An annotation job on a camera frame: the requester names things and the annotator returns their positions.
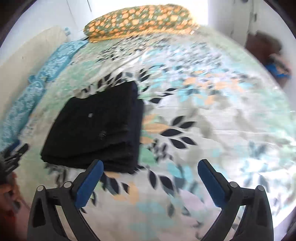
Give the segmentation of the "blue patterned pillow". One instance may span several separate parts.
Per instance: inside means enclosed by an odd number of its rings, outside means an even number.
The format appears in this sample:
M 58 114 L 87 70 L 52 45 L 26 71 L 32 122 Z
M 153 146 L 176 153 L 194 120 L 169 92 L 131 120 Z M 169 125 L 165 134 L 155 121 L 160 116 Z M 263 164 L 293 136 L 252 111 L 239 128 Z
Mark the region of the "blue patterned pillow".
M 1 150 L 18 140 L 18 136 L 45 93 L 45 82 L 31 82 L 13 103 L 1 122 Z
M 29 83 L 36 81 L 53 82 L 64 68 L 71 62 L 73 56 L 86 44 L 87 40 L 63 43 L 49 57 L 36 75 L 29 77 Z

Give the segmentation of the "laundry basket with clothes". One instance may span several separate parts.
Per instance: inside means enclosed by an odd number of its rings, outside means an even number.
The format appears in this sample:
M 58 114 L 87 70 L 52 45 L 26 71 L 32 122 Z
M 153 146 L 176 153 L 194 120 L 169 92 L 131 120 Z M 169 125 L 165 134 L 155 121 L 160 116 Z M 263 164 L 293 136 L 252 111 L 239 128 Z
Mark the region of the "laundry basket with clothes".
M 269 55 L 265 67 L 274 77 L 279 86 L 284 88 L 291 78 L 291 70 L 283 57 L 275 53 Z

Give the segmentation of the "blue patterned pillow near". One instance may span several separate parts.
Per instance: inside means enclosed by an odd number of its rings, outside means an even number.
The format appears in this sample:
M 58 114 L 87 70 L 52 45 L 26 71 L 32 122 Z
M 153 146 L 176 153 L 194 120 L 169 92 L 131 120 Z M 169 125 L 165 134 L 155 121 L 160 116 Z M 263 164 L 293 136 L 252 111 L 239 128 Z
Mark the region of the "blue patterned pillow near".
M 45 82 L 31 82 L 13 103 L 1 122 L 1 150 L 18 140 L 18 136 L 45 93 Z

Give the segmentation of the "orange floral folded quilt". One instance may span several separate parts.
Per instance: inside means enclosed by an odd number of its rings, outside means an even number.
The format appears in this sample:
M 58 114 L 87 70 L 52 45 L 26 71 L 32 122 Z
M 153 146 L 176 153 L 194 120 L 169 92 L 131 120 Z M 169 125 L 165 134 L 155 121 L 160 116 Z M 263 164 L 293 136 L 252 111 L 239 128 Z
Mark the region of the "orange floral folded quilt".
M 191 34 L 200 25 L 188 9 L 175 5 L 145 5 L 111 11 L 90 21 L 83 33 L 90 42 L 154 33 Z

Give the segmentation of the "cream padded headboard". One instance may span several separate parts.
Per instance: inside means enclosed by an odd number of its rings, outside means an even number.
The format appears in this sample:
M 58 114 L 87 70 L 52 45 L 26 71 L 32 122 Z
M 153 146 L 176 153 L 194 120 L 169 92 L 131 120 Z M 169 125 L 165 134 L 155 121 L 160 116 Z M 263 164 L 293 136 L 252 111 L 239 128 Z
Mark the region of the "cream padded headboard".
M 35 75 L 67 36 L 61 27 L 44 30 L 23 44 L 1 65 L 1 116 L 28 85 L 28 78 Z

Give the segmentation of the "dark wooden dresser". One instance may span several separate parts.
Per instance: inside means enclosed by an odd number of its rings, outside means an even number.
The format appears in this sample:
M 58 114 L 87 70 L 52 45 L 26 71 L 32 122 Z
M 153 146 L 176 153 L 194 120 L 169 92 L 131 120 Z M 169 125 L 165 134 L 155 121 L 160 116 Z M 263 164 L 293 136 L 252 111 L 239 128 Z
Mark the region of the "dark wooden dresser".
M 262 64 L 269 63 L 269 56 L 279 54 L 282 49 L 281 42 L 264 33 L 257 31 L 255 34 L 248 33 L 245 48 Z

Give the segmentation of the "blue patterned pillow far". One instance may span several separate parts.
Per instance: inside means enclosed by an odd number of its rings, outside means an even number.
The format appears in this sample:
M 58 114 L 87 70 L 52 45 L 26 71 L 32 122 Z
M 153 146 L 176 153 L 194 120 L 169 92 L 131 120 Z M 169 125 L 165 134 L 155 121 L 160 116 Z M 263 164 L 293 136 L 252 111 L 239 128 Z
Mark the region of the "blue patterned pillow far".
M 64 68 L 71 62 L 73 56 L 86 44 L 87 40 L 63 43 L 49 57 L 36 75 L 29 77 L 29 83 L 36 81 L 53 82 Z

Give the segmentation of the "black pants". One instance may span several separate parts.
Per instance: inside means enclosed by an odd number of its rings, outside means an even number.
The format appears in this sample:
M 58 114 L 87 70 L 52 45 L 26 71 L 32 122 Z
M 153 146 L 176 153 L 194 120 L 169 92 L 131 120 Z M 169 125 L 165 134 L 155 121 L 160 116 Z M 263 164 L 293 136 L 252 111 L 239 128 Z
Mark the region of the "black pants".
M 41 159 L 78 169 L 99 160 L 106 171 L 132 174 L 138 166 L 143 112 L 134 81 L 73 97 L 55 119 Z

